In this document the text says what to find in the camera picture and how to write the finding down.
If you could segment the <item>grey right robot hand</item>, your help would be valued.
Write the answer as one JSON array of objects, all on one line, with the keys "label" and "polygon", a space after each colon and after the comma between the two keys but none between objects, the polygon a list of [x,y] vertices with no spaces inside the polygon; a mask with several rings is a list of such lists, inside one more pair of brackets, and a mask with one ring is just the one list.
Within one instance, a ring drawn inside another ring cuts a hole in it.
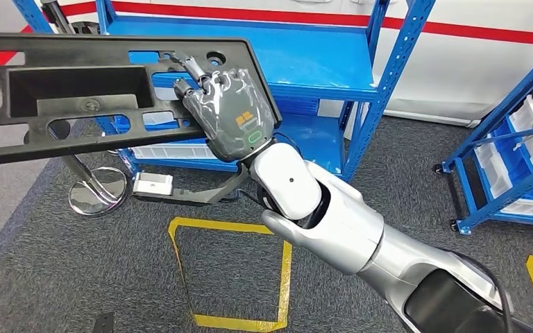
[{"label": "grey right robot hand", "polygon": [[224,162],[243,160],[268,144],[281,116],[248,69],[206,72],[190,55],[177,52],[178,63],[196,81],[174,81],[176,96],[203,129],[213,154]]}]

